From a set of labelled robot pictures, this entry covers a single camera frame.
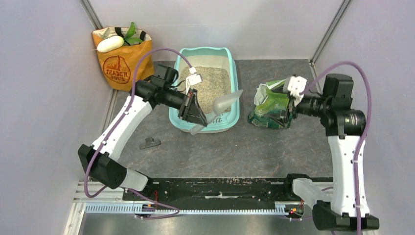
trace litter scoop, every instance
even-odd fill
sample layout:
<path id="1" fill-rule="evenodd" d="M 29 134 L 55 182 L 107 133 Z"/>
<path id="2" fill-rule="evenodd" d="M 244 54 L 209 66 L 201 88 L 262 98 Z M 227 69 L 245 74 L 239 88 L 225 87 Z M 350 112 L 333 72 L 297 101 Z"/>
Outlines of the litter scoop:
<path id="1" fill-rule="evenodd" d="M 228 107 L 230 107 L 234 102 L 236 102 L 239 97 L 242 95 L 243 90 L 235 91 L 231 94 L 226 94 L 221 97 L 216 98 L 213 101 L 212 108 L 213 112 L 206 116 L 207 122 L 211 123 L 215 118 L 217 118 L 221 113 L 225 111 Z M 201 130 L 203 130 L 204 126 L 202 125 L 195 125 L 190 129 L 191 135 L 196 135 Z"/>

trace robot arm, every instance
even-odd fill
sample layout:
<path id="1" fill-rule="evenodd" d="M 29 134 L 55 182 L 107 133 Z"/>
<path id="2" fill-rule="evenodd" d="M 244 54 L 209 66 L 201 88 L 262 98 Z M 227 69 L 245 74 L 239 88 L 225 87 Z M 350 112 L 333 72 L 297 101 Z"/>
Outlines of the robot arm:
<path id="1" fill-rule="evenodd" d="M 304 97 L 306 80 L 302 77 L 288 78 L 284 92 L 289 94 L 290 102 L 280 122 L 286 123 L 288 117 L 305 114 L 320 118 L 325 127 L 333 160 L 333 197 L 321 192 L 310 179 L 293 180 L 293 192 L 313 209 L 313 220 L 319 230 L 356 230 L 356 202 L 353 173 L 354 152 L 366 125 L 362 111 L 351 109 L 353 80 L 343 74 L 329 74 L 326 77 L 323 94 Z M 360 191 L 360 211 L 362 229 L 378 229 L 379 220 L 370 215 L 365 197 L 363 178 L 363 145 L 357 163 Z"/>
<path id="2" fill-rule="evenodd" d="M 189 89 L 187 94 L 183 94 L 172 89 L 171 85 L 177 77 L 176 70 L 159 65 L 155 74 L 147 81 L 141 80 L 136 83 L 135 96 L 130 108 L 127 109 L 131 96 L 127 97 L 121 111 L 107 130 L 91 146 L 83 144 L 79 148 L 78 156 L 84 171 L 87 170 L 98 147 L 103 144 L 92 165 L 90 176 L 112 189 L 125 187 L 142 191 L 148 182 L 148 177 L 126 169 L 118 163 L 118 159 L 127 140 L 155 106 L 165 104 L 178 109 L 182 120 L 203 126 L 208 125 L 197 101 L 197 90 Z"/>

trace teal litter box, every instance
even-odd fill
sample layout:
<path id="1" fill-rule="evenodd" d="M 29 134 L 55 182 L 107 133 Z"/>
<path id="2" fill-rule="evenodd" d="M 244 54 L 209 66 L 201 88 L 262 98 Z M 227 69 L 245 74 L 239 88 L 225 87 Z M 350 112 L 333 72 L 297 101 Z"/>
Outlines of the teal litter box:
<path id="1" fill-rule="evenodd" d="M 231 92 L 235 92 L 239 89 L 235 61 L 232 59 L 231 52 L 227 48 L 183 48 L 180 50 L 180 53 L 183 54 L 194 67 L 203 66 L 226 69 L 231 79 Z M 177 56 L 176 63 L 174 64 L 174 69 L 179 72 L 179 77 L 180 73 L 185 67 L 187 67 L 187 63 L 180 56 Z M 212 123 L 200 131 L 200 133 L 217 133 L 228 130 L 238 122 L 239 113 L 239 100 L 237 100 L 232 104 L 230 112 L 222 113 L 219 115 L 215 120 L 213 120 Z M 195 124 L 181 120 L 178 115 L 179 111 L 177 109 L 169 108 L 169 118 L 171 123 L 180 130 L 189 132 Z"/>

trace gray tabletop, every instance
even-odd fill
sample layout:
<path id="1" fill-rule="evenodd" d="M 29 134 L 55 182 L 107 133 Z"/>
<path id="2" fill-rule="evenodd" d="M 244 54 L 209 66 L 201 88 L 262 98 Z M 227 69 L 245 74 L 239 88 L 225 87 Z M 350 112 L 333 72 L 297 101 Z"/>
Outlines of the gray tabletop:
<path id="1" fill-rule="evenodd" d="M 153 178 L 285 177 L 287 173 L 332 176 L 330 148 L 318 118 L 299 116 L 287 130 L 247 122 L 258 85 L 292 74 L 310 82 L 307 60 L 240 60 L 236 68 L 239 88 L 244 92 L 240 119 L 234 127 L 222 133 L 192 136 L 170 123 L 167 106 L 157 106 L 132 134 L 119 162 Z M 127 95 L 118 93 L 114 116 Z M 140 150 L 147 137 L 161 140 L 161 145 Z"/>

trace white wall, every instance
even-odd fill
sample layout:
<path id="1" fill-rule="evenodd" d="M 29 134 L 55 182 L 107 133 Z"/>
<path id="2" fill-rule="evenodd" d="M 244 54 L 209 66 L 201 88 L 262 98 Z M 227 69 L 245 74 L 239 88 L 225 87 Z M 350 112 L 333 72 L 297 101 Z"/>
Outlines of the white wall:
<path id="1" fill-rule="evenodd" d="M 370 209 L 382 235 L 414 234 L 415 217 L 415 1 L 354 0 L 317 62 L 319 71 L 352 60 L 366 72 L 372 90 L 373 119 L 364 156 Z M 353 105 L 365 110 L 366 93 L 353 76 Z"/>
<path id="2" fill-rule="evenodd" d="M 62 234 L 110 88 L 79 1 L 0 3 L 0 234 Z"/>
<path id="3" fill-rule="evenodd" d="M 153 48 L 228 47 L 235 59 L 309 59 L 341 0 L 91 0 L 104 27 L 134 21 Z M 154 60 L 175 60 L 158 52 Z"/>

